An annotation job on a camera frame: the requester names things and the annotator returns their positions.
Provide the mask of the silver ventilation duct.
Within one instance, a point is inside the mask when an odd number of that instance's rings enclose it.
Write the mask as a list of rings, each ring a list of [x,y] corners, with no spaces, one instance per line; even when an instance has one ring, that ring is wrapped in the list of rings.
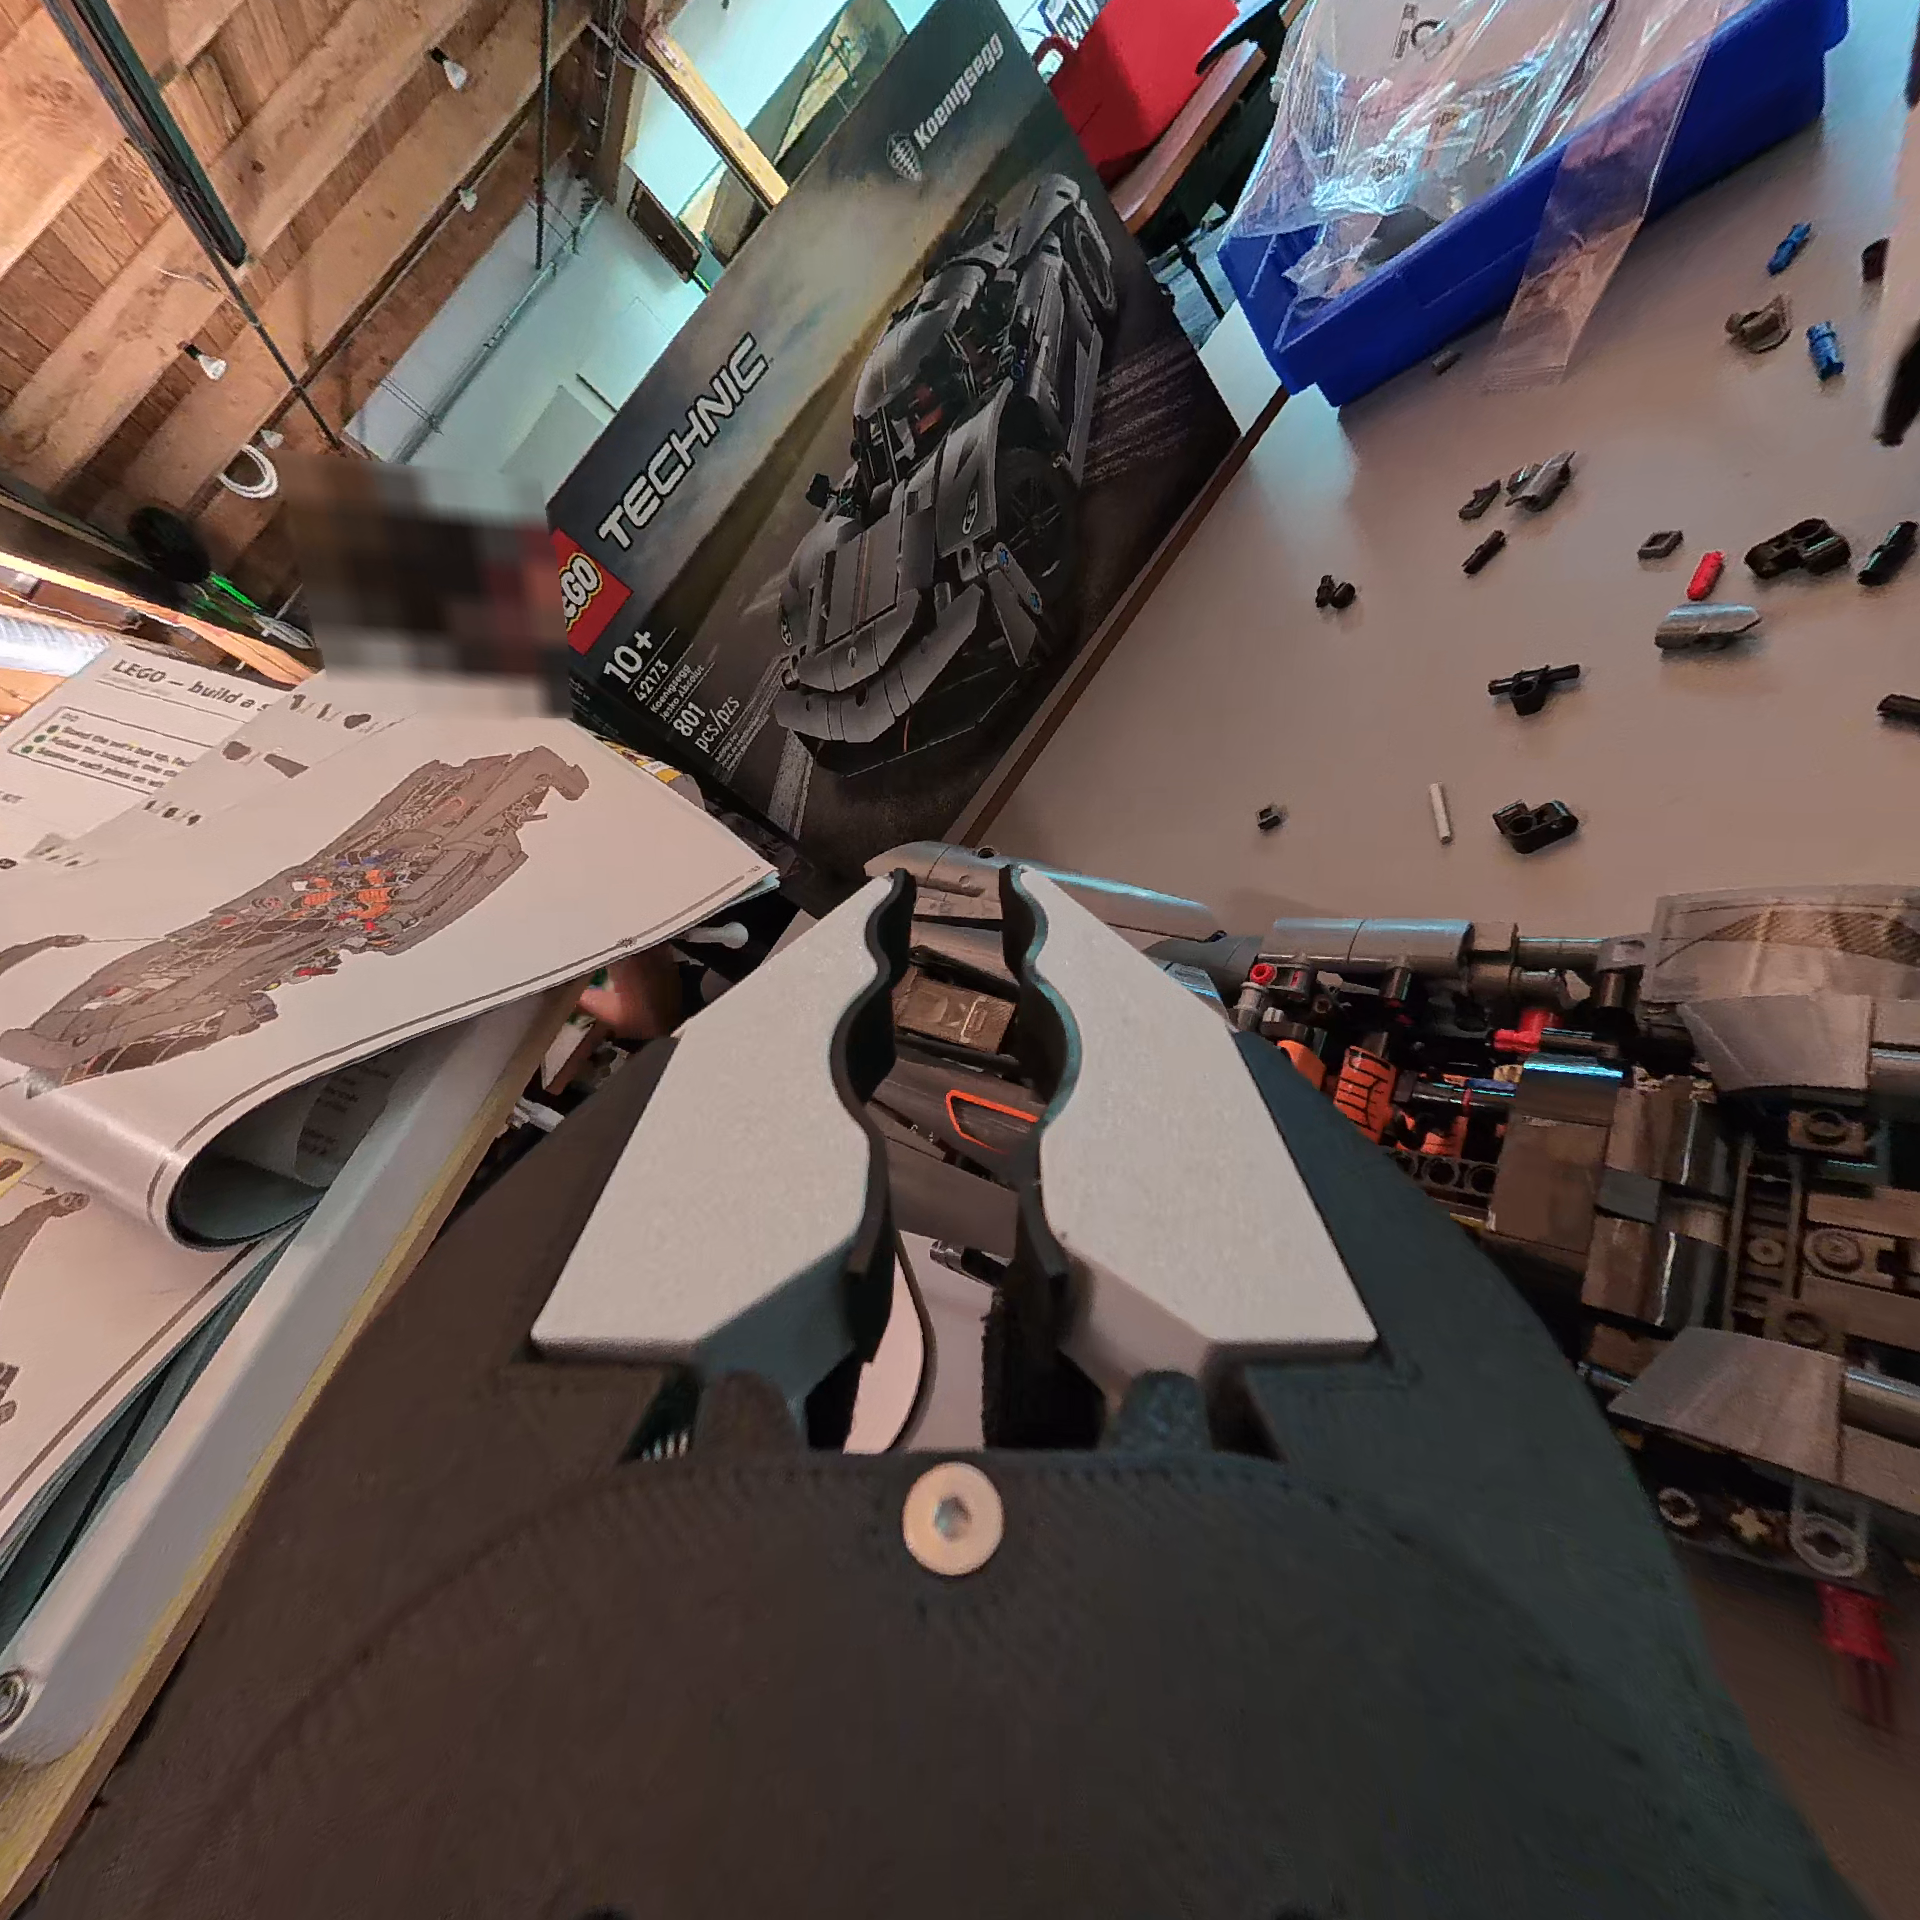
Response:
[[[2,668],[69,678],[109,646],[126,646],[154,658],[217,669],[272,687],[297,687],[308,669],[264,645],[247,645],[237,655],[196,630],[169,622],[111,629],[73,614],[2,607]]]

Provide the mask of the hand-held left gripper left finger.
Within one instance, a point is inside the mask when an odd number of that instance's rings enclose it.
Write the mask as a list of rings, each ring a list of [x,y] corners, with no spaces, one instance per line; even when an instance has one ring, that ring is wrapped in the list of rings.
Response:
[[[656,1048],[660,1069],[533,1322],[546,1359],[753,1376],[842,1441],[893,1301],[870,1114],[916,881],[869,880]]]

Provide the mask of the white printed instruction sheet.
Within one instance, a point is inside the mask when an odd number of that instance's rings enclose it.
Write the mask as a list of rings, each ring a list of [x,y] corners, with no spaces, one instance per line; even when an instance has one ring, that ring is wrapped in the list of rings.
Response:
[[[2,866],[74,866],[196,831],[321,759],[297,687],[114,645],[2,734]]]

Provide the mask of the crumpled clear plastic bags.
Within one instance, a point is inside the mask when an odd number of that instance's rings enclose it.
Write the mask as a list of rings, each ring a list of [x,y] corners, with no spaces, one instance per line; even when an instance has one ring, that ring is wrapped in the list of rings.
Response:
[[[1525,277],[1615,255],[1648,216],[1728,1],[1306,5],[1276,122],[1228,224],[1302,237],[1305,302],[1342,296],[1543,157],[1558,157]]]

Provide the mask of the dark lego set box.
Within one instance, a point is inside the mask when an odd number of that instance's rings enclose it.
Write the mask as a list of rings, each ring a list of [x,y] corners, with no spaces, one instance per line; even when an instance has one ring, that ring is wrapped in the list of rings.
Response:
[[[935,5],[552,494],[573,709],[854,878],[1239,439],[1015,25]]]

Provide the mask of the blue plastic bin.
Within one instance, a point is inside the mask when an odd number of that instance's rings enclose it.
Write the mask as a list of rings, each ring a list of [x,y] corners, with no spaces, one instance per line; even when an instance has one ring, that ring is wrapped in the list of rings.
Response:
[[[1848,7],[1828,1],[1744,5],[1719,26],[1644,226],[1810,125],[1825,102],[1828,53],[1846,31]],[[1298,300],[1284,277],[1302,237],[1232,241],[1224,232],[1221,266],[1279,383],[1344,404],[1477,325],[1504,320],[1558,162],[1532,162],[1488,207],[1328,302]]]

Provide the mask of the lego instruction booklet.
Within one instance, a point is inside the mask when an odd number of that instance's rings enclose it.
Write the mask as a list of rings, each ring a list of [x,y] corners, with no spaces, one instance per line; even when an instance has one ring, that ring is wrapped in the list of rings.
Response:
[[[4,880],[4,1562],[61,1556],[97,1449],[433,1069],[426,1038],[774,881],[602,740],[474,713]]]

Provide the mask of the grey lego car model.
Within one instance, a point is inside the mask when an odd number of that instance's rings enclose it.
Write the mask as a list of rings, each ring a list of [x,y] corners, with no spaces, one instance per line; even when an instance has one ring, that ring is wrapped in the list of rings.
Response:
[[[1601,940],[1279,916],[1046,869],[1281,1056],[1514,1281],[1680,1544],[1815,1584],[1893,1726],[1916,1580],[1916,889],[1654,903]]]

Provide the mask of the red chair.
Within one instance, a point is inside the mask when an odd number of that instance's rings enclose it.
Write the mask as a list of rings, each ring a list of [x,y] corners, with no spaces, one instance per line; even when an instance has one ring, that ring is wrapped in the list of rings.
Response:
[[[1134,234],[1176,205],[1229,198],[1273,125],[1298,5],[1045,5],[1032,50],[1054,102]]]

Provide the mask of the black ceiling track rail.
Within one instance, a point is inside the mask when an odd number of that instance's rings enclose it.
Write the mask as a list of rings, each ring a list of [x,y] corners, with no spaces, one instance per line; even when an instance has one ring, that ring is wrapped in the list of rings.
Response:
[[[253,311],[232,270],[248,262],[248,247],[232,224],[229,207],[213,189],[201,159],[181,132],[177,120],[160,95],[160,87],[143,66],[119,13],[106,1],[45,1],[71,53],[101,90],[119,128],[146,162],[177,220],[191,230],[208,262],[222,277],[229,302],[242,312],[257,341],[266,344],[276,370],[320,428],[333,449],[345,449],[340,433],[325,421],[305,382],[274,343],[262,318]]]

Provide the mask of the small clear zip bag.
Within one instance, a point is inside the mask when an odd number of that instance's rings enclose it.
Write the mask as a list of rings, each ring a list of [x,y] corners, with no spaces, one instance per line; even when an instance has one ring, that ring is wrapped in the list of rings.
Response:
[[[1572,132],[1480,385],[1525,393],[1562,376],[1641,232],[1708,46],[1697,42]]]

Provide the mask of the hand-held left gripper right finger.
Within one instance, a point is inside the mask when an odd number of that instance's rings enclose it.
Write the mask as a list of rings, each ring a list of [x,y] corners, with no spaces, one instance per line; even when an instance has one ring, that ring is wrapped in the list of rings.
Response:
[[[1375,1321],[1229,1021],[1034,869],[998,873],[1015,1255],[982,1338],[990,1449],[1078,1449],[1137,1381],[1210,1404],[1242,1368],[1344,1361]]]

